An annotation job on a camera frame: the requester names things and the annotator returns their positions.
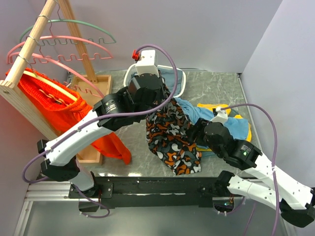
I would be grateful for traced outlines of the camouflage patterned shorts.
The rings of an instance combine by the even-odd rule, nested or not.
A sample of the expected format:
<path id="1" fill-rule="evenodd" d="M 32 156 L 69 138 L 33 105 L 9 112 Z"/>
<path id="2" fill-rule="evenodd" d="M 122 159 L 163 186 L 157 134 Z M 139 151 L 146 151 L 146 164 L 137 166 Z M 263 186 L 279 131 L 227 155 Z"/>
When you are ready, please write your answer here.
<path id="1" fill-rule="evenodd" d="M 186 134 L 192 125 L 176 98 L 146 117 L 149 150 L 177 176 L 201 171 L 202 154 Z"/>

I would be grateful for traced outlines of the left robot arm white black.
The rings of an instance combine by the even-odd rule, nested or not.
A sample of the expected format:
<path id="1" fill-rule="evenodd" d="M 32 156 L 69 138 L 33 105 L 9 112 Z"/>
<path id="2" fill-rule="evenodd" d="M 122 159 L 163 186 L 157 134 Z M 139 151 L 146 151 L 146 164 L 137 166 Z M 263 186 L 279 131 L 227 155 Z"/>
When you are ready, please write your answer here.
<path id="1" fill-rule="evenodd" d="M 97 139 L 140 122 L 168 100 L 165 80 L 160 74 L 138 73 L 128 86 L 106 95 L 57 139 L 37 143 L 39 153 L 45 157 L 42 173 L 54 181 L 70 181 L 88 198 L 95 196 L 98 185 L 94 176 L 79 164 L 76 154 Z"/>

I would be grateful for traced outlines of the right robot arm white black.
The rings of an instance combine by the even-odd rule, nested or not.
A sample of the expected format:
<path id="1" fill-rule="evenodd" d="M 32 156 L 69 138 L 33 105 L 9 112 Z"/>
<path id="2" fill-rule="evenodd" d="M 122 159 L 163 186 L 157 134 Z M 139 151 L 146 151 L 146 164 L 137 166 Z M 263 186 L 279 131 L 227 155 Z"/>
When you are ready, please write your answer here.
<path id="1" fill-rule="evenodd" d="M 241 195 L 279 210 L 288 223 L 304 228 L 315 220 L 315 190 L 305 186 L 272 166 L 269 158 L 255 145 L 233 138 L 228 128 L 220 122 L 200 118 L 188 131 L 190 142 L 209 147 L 217 157 L 262 181 L 252 183 L 237 175 L 220 173 L 216 192 L 221 196 L 229 193 Z"/>

